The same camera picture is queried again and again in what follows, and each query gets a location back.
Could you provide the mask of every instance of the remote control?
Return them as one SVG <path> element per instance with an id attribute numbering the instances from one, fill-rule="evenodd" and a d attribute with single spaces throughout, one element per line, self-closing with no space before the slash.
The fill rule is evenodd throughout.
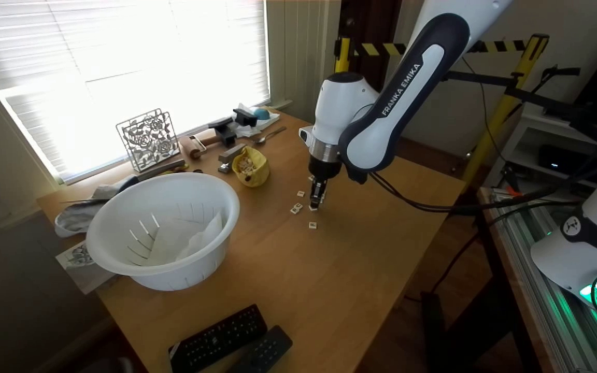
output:
<path id="1" fill-rule="evenodd" d="M 230 368 L 230 373 L 266 373 L 289 347 L 292 341 L 275 325 Z"/>
<path id="2" fill-rule="evenodd" d="M 267 325 L 256 309 L 250 305 L 198 334 L 173 344 L 170 361 L 173 373 L 198 372 L 240 347 L 266 335 Z"/>

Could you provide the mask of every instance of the white plastic bowl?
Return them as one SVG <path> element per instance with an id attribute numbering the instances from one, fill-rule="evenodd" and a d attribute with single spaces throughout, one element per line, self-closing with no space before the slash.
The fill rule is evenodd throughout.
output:
<path id="1" fill-rule="evenodd" d="M 143 263 L 134 236 L 145 230 L 154 235 L 157 224 L 176 220 L 205 226 L 216 214 L 222 214 L 223 224 L 205 247 L 167 263 Z M 145 289 L 185 291 L 219 268 L 236 220 L 238 197 L 223 180 L 194 173 L 155 177 L 123 191 L 95 214 L 87 248 L 100 268 L 128 276 Z"/>

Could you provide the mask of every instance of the floor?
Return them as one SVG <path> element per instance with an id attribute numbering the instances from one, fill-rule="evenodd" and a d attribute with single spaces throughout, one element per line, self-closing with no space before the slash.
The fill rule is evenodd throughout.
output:
<path id="1" fill-rule="evenodd" d="M 433 151 L 415 143 L 400 145 L 402 157 L 424 163 L 433 170 L 458 177 L 463 162 L 458 157 Z M 376 334 L 372 347 L 362 359 L 358 373 L 421 373 L 424 366 L 424 344 L 421 325 L 421 293 L 429 291 L 440 273 L 445 270 L 453 252 L 473 235 L 471 218 L 448 218 L 441 232 L 427 250 L 413 285 L 407 294 L 389 314 L 386 325 Z M 444 319 L 449 324 L 477 294 L 477 291 L 488 280 L 488 268 L 484 261 L 482 247 L 471 247 L 460 261 L 453 265 L 451 273 L 441 283 L 437 294 L 444 306 Z M 128 357 L 134 373 L 143 372 L 132 349 L 127 341 L 112 332 L 105 341 L 93 347 L 87 355 L 74 361 L 66 372 L 89 372 L 95 361 Z M 477 363 L 477 372 L 521 372 L 521 361 L 513 350 L 511 337 L 501 341 L 488 355 Z"/>

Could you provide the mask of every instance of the window blind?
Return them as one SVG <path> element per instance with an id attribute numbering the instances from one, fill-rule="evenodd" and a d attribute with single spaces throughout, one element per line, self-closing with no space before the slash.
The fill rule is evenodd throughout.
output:
<path id="1" fill-rule="evenodd" d="M 127 157 L 136 114 L 183 132 L 267 101 L 266 0 L 0 0 L 0 100 L 74 182 Z"/>

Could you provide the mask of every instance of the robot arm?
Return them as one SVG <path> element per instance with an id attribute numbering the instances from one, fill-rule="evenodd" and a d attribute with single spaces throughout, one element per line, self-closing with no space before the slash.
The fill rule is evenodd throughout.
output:
<path id="1" fill-rule="evenodd" d="M 339 163 L 352 180 L 362 182 L 368 173 L 392 162 L 407 123 L 508 4 L 509 0 L 427 0 L 397 71 L 380 95 L 352 72 L 323 80 L 314 127 L 300 131 L 310 151 L 312 209 Z"/>

